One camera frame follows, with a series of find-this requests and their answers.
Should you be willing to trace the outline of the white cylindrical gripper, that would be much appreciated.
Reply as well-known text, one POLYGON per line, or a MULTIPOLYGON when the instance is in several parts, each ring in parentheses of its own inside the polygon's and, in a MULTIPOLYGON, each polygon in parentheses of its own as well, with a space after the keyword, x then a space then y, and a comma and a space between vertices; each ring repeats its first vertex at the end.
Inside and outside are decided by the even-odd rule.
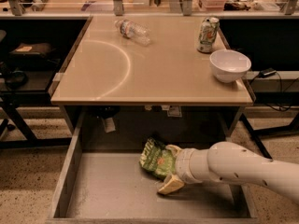
POLYGON ((168 195, 184 187, 185 184, 199 183, 191 172, 190 164, 192 155, 195 153, 194 148, 181 149, 176 145, 167 145, 165 147, 174 157, 176 174, 168 175, 164 182, 159 186, 158 193, 168 195))

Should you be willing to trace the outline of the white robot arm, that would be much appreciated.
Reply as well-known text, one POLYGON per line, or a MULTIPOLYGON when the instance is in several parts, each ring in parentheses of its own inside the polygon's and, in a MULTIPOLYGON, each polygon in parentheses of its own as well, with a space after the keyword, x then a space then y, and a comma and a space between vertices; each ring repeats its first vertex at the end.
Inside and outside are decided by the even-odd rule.
POLYGON ((220 184, 255 184, 299 203, 299 164, 276 161, 232 142, 218 142, 209 149, 178 148, 174 171, 158 188, 163 195, 186 184, 212 181, 220 184))

